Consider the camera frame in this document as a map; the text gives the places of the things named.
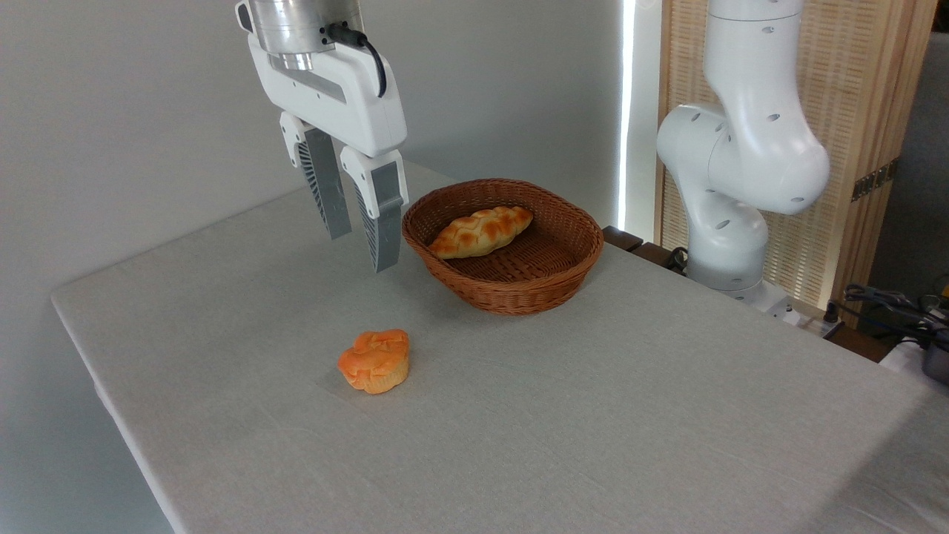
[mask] brown woven basket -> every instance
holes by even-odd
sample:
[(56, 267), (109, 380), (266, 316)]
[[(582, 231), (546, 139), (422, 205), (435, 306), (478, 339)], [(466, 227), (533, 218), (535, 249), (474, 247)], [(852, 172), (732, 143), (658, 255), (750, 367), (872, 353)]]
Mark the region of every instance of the brown woven basket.
[[(428, 249), (449, 223), (496, 206), (521, 206), (533, 221), (487, 256), (444, 260)], [(437, 189), (402, 218), (402, 235), (432, 276), (478, 309), (528, 315), (567, 302), (603, 251), (603, 232), (587, 212), (532, 183), (488, 179)]]

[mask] baked goods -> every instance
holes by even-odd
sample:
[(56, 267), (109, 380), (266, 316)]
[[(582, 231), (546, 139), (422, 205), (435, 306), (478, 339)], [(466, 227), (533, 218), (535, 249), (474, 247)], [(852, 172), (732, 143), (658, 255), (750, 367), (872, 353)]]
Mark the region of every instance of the baked goods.
[(336, 366), (353, 388), (385, 393), (409, 375), (409, 334), (402, 330), (363, 332)]
[(533, 213), (499, 206), (455, 219), (438, 233), (429, 248), (442, 259), (485, 256), (511, 243), (533, 220)]

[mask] bread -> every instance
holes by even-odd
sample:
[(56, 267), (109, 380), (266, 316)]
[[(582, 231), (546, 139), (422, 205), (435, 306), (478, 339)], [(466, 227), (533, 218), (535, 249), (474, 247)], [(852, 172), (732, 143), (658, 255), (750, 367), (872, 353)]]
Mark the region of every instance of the bread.
[(477, 211), (453, 220), (429, 249), (442, 259), (485, 256), (511, 243), (532, 220), (533, 213), (517, 206)]
[(409, 335), (402, 330), (363, 332), (336, 365), (353, 388), (385, 393), (409, 375)]

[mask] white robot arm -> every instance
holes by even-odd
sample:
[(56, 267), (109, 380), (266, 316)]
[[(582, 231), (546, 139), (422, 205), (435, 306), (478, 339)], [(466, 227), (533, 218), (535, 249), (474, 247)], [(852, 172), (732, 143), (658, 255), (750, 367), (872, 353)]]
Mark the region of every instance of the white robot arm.
[(332, 238), (349, 233), (349, 215), (332, 138), (345, 144), (376, 271), (399, 259), (401, 207), (408, 203), (398, 147), (405, 118), (392, 68), (360, 32), (359, 0), (242, 0), (257, 75), (283, 109), (290, 162), (301, 168)]
[(830, 169), (797, 94), (803, 4), (710, 0), (704, 72), (721, 105), (680, 105), (657, 139), (689, 222), (688, 277), (777, 316), (788, 300), (762, 280), (768, 226), (757, 209), (804, 211)]

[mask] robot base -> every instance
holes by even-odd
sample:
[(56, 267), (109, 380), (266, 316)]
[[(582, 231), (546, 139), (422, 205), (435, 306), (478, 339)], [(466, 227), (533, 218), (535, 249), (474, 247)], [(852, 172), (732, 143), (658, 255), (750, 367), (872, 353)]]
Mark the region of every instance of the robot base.
[(719, 292), (791, 325), (797, 325), (801, 319), (801, 315), (791, 307), (791, 297), (783, 289), (764, 280), (748, 289)]

